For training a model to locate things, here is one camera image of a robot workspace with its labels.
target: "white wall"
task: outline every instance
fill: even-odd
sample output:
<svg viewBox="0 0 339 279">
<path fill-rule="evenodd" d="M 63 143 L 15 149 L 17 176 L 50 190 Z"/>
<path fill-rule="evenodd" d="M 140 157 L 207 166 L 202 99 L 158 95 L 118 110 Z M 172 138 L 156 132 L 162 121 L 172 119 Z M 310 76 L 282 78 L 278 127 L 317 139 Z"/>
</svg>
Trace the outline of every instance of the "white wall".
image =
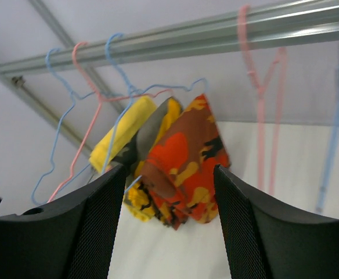
<svg viewBox="0 0 339 279">
<path fill-rule="evenodd" d="M 0 216 L 21 214 L 34 207 L 31 192 L 40 175 L 51 167 L 49 154 L 55 130 L 0 83 Z M 68 177 L 69 165 L 77 149 L 59 137 L 55 153 L 55 171 L 39 186 L 36 197 L 45 201 Z M 88 163 L 81 155 L 76 164 L 80 170 Z M 62 194 L 86 183 L 89 170 L 73 181 Z"/>
<path fill-rule="evenodd" d="M 234 173 L 256 185 L 257 125 L 218 124 Z M 266 125 L 266 178 L 270 166 L 272 127 Z M 329 132 L 328 127 L 281 126 L 277 198 L 304 210 L 314 210 Z M 339 149 L 324 214 L 339 218 Z M 108 278 L 159 277 L 230 279 L 219 218 L 205 225 L 189 220 L 174 231 L 156 220 L 141 223 L 122 207 Z"/>
</svg>

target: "orange camouflage cloth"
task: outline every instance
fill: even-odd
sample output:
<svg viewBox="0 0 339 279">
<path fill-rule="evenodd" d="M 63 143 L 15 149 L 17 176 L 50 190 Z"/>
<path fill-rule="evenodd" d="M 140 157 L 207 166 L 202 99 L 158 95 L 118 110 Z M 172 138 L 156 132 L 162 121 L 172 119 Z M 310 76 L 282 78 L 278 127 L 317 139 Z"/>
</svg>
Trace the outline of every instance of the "orange camouflage cloth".
<svg viewBox="0 0 339 279">
<path fill-rule="evenodd" d="M 199 223 L 208 223 L 217 216 L 213 180 L 217 164 L 229 167 L 229 156 L 202 94 L 151 149 L 141 171 L 142 181 L 159 210 L 163 203 L 163 208 L 171 209 L 162 214 L 173 228 L 186 221 L 186 216 Z"/>
</svg>

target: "black mesh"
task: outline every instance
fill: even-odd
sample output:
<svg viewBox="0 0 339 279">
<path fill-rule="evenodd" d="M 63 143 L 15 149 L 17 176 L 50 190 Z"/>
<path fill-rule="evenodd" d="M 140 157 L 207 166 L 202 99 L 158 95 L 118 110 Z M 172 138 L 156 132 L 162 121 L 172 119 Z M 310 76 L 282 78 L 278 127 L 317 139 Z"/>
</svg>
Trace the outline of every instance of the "black mesh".
<svg viewBox="0 0 339 279">
<path fill-rule="evenodd" d="M 114 193 L 122 191 L 121 176 L 123 171 L 88 199 L 68 279 L 106 279 L 122 204 L 122 195 Z"/>
<path fill-rule="evenodd" d="M 233 279 L 271 278 L 248 199 L 218 167 L 214 171 L 216 200 Z"/>
</svg>

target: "pink wire hanger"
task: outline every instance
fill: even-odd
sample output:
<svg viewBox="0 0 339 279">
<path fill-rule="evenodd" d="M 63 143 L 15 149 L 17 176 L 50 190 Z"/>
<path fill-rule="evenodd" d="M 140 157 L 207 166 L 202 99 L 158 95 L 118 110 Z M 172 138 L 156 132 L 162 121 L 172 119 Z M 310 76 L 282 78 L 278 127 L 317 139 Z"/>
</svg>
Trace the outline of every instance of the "pink wire hanger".
<svg viewBox="0 0 339 279">
<path fill-rule="evenodd" d="M 97 95 L 98 97 L 98 101 L 99 101 L 99 104 L 98 104 L 98 107 L 96 109 L 96 112 L 95 112 L 95 115 L 93 116 L 93 119 L 87 129 L 87 132 L 86 134 L 84 135 L 83 137 L 83 140 L 81 142 L 81 145 L 80 147 L 78 148 L 78 151 L 77 153 L 75 154 L 75 157 L 73 159 L 73 161 L 71 162 L 71 165 L 70 165 L 70 174 L 69 174 L 69 177 L 64 180 L 57 188 L 56 190 L 53 192 L 53 194 L 51 195 L 51 197 L 48 199 L 47 202 L 51 202 L 53 201 L 53 199 L 55 198 L 55 196 L 57 195 L 57 193 L 60 191 L 60 189 L 66 184 L 68 183 L 74 176 L 74 166 L 75 166 L 75 163 L 77 162 L 80 154 L 81 154 L 81 151 L 82 151 L 82 148 L 92 130 L 92 127 L 95 125 L 95 122 L 96 122 L 96 119 L 101 111 L 101 107 L 102 107 L 102 102 L 114 102 L 114 101 L 121 101 L 121 100 L 124 100 L 124 99 L 129 99 L 130 97 L 129 96 L 124 96 L 124 97 L 115 97 L 115 98 L 105 98 L 101 93 L 100 91 L 98 90 L 97 86 L 92 82 L 92 80 L 89 78 L 88 74 L 83 70 L 83 68 L 79 65 L 78 61 L 77 61 L 77 50 L 78 48 L 81 46 L 81 45 L 86 45 L 87 42 L 79 42 L 77 45 L 75 45 L 74 49 L 73 49 L 73 53 L 71 55 L 72 57 L 72 60 L 73 60 L 73 64 L 74 66 L 78 69 L 78 71 L 82 74 L 83 78 L 87 81 L 88 85 L 92 88 L 92 91 L 95 92 L 95 94 Z M 162 94 L 162 93 L 165 93 L 165 92 L 170 92 L 171 95 L 173 96 L 174 95 L 174 92 L 172 89 L 166 89 L 166 90 L 162 90 L 156 94 L 150 94 L 150 93 L 146 93 L 146 94 L 137 94 L 137 95 L 134 95 L 133 98 L 138 98 L 138 97 L 142 97 L 142 96 L 151 96 L 152 98 L 155 98 L 156 96 L 158 96 L 159 94 Z"/>
<path fill-rule="evenodd" d="M 258 189 L 264 190 L 264 172 L 265 172 L 265 92 L 268 89 L 271 81 L 274 69 L 278 63 L 282 64 L 282 69 L 279 75 L 278 93 L 276 101 L 276 115 L 275 125 L 273 131 L 273 146 L 271 154 L 271 167 L 270 167 L 270 183 L 269 183 L 269 195 L 274 195 L 275 191 L 275 173 L 276 173 L 276 162 L 278 153 L 278 142 L 279 142 L 279 126 L 280 120 L 282 119 L 283 111 L 283 95 L 284 85 L 286 82 L 287 72 L 287 52 L 286 48 L 282 47 L 277 50 L 274 61 L 271 63 L 268 69 L 268 73 L 264 78 L 264 83 L 259 82 L 258 74 L 253 62 L 250 47 L 247 41 L 247 19 L 246 14 L 250 6 L 245 5 L 240 9 L 238 16 L 238 39 L 240 43 L 240 49 L 243 54 L 244 62 L 246 63 L 248 75 L 250 81 L 257 89 L 258 105 L 257 105 L 257 122 L 258 122 Z"/>
</svg>

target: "clothes drying rack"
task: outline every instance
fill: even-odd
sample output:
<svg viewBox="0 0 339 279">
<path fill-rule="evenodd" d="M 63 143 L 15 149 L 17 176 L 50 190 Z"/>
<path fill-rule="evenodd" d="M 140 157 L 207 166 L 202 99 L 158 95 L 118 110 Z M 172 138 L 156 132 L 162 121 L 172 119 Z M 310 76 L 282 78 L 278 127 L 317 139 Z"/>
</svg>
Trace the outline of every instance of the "clothes drying rack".
<svg viewBox="0 0 339 279">
<path fill-rule="evenodd" d="M 75 43 L 41 0 L 28 1 L 67 47 L 52 55 L 52 67 L 56 71 L 74 69 L 71 52 Z M 229 12 L 129 34 L 111 43 L 111 56 L 123 64 L 239 51 L 237 15 L 238 11 Z M 300 0 L 252 8 L 248 13 L 247 29 L 252 49 L 337 41 L 339 0 Z M 81 48 L 78 61 L 88 69 L 100 89 L 109 94 L 110 90 L 93 69 L 109 65 L 104 53 L 105 43 L 96 42 Z M 58 117 L 26 88 L 22 77 L 47 72 L 44 57 L 45 54 L 0 64 L 0 81 L 56 127 Z M 114 106 L 117 112 L 122 111 L 119 103 Z M 61 132 L 73 144 L 80 144 L 81 139 L 65 124 Z M 91 147 L 86 146 L 84 152 L 90 154 Z"/>
</svg>

